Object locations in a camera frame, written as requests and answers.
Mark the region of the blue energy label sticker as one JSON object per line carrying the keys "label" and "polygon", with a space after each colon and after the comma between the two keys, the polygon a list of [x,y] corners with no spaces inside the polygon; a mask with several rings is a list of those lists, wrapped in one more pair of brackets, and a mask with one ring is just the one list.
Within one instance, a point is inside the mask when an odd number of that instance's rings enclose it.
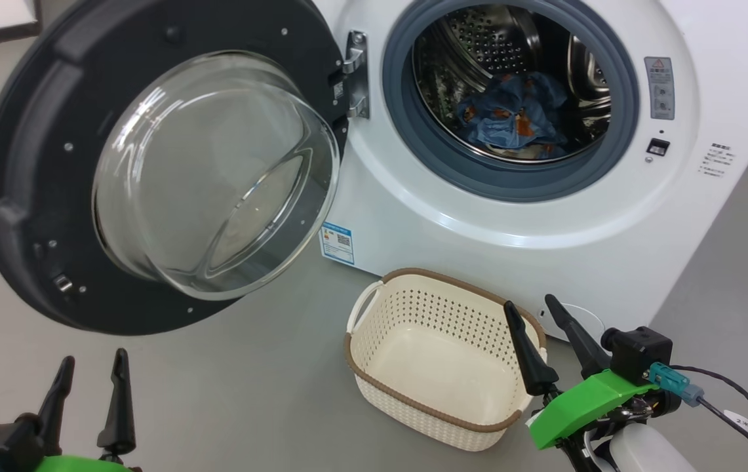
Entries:
{"label": "blue energy label sticker", "polygon": [[325,222],[321,227],[321,252],[329,259],[345,265],[355,265],[353,234],[344,227]]}

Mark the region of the metal door hinge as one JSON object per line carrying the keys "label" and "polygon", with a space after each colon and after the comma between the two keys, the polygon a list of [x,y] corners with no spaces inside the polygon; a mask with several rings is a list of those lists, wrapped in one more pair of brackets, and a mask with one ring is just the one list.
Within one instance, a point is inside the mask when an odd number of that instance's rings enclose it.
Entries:
{"label": "metal door hinge", "polygon": [[347,36],[344,90],[349,98],[350,119],[370,119],[370,75],[368,74],[368,37],[359,30],[350,30]]}

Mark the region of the steel washing machine drum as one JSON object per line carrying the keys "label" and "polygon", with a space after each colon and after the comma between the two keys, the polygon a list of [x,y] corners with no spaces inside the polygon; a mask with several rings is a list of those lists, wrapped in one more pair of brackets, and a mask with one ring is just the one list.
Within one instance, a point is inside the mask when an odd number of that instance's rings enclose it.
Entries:
{"label": "steel washing machine drum", "polygon": [[[416,89],[434,122],[471,153],[515,164],[570,159],[595,149],[610,126],[610,89],[580,37],[544,15],[505,4],[479,4],[434,21],[412,51]],[[499,74],[538,71],[556,78],[569,99],[559,122],[568,138],[556,158],[508,159],[468,144],[456,113],[460,102],[479,97]]]}

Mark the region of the black round washer door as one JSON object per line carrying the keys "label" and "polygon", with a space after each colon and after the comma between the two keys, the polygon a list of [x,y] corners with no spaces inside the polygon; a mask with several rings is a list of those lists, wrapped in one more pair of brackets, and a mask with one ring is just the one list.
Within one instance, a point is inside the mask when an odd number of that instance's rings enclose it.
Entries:
{"label": "black round washer door", "polygon": [[314,0],[78,0],[0,94],[0,274],[120,336],[266,286],[328,216],[363,60]]}

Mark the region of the white front-load washing machine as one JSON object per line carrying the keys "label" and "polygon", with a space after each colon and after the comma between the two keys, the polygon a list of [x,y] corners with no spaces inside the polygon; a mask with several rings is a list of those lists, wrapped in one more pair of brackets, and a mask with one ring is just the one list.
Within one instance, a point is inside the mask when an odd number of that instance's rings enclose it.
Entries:
{"label": "white front-load washing machine", "polygon": [[[537,203],[448,184],[395,131],[383,54],[412,1],[314,0],[335,39],[368,37],[370,119],[350,120],[325,221],[352,232],[355,265],[330,261],[377,276],[427,269],[533,314],[553,294],[605,328],[648,325],[748,165],[748,0],[597,0],[619,20],[639,76],[638,129],[604,178]],[[647,56],[671,58],[673,121],[650,117]],[[671,143],[664,157],[646,152],[652,138]]]}

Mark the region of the grey warning sticker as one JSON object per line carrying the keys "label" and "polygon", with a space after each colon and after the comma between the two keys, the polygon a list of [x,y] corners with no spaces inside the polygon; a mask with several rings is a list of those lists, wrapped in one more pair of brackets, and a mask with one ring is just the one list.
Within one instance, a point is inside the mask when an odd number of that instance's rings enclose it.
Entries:
{"label": "grey warning sticker", "polygon": [[670,57],[644,57],[648,79],[650,117],[657,120],[675,119],[675,83]]}

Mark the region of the blue bear-print garment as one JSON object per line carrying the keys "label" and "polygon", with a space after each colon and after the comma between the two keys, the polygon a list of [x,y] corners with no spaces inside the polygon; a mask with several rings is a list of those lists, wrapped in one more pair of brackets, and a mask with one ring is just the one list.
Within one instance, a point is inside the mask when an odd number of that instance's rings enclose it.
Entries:
{"label": "blue bear-print garment", "polygon": [[554,125],[559,122],[560,110],[569,99],[565,87],[556,78],[538,71],[496,75],[479,96],[516,108],[535,102]]}
{"label": "blue bear-print garment", "polygon": [[557,114],[537,99],[467,98],[456,116],[468,144],[508,159],[561,156],[568,138],[555,123]]}

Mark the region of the round white filter cover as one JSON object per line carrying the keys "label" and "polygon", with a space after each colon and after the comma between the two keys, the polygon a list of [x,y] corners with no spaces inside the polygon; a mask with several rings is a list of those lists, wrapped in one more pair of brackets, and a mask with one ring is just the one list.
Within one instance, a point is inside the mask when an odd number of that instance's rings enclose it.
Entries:
{"label": "round white filter cover", "polygon": [[[586,308],[578,307],[572,303],[562,302],[561,304],[586,329],[589,335],[596,341],[596,344],[600,344],[601,336],[605,330],[604,323]],[[563,329],[557,326],[547,305],[544,304],[542,306],[538,314],[538,320],[544,329],[545,335],[556,338],[556,340],[568,341],[568,336]]]}

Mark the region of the cream perforated laundry basket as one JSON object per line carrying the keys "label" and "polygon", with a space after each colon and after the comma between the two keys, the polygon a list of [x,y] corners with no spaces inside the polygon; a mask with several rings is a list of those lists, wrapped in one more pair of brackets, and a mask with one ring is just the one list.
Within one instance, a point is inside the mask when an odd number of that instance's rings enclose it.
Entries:
{"label": "cream perforated laundry basket", "polygon": [[416,432],[469,452],[494,446],[527,418],[505,299],[419,268],[368,285],[350,311],[344,356],[372,406]]}

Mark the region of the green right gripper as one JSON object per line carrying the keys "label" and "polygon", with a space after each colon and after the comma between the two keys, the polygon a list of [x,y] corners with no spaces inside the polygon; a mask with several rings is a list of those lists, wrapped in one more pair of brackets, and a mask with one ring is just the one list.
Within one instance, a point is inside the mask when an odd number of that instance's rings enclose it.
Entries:
{"label": "green right gripper", "polygon": [[503,313],[529,395],[541,397],[542,409],[527,422],[536,448],[557,448],[566,455],[575,472],[628,472],[620,469],[619,432],[631,424],[646,425],[679,409],[679,397],[652,383],[637,386],[608,370],[611,358],[590,333],[566,310],[553,294],[545,304],[581,364],[581,378],[568,391],[555,385],[556,371],[548,366],[533,346],[515,303],[506,301]]}

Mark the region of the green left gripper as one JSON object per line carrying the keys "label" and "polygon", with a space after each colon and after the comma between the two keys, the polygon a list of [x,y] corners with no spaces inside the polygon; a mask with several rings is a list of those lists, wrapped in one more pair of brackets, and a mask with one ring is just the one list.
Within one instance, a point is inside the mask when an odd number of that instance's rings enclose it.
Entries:
{"label": "green left gripper", "polygon": [[47,391],[38,416],[41,427],[37,436],[46,457],[33,472],[141,472],[140,467],[127,467],[120,456],[136,448],[130,359],[124,347],[116,350],[111,382],[113,391],[104,429],[98,434],[97,446],[103,450],[99,459],[62,455],[60,445],[63,410],[71,392],[76,367],[74,356],[65,356],[55,379]]}

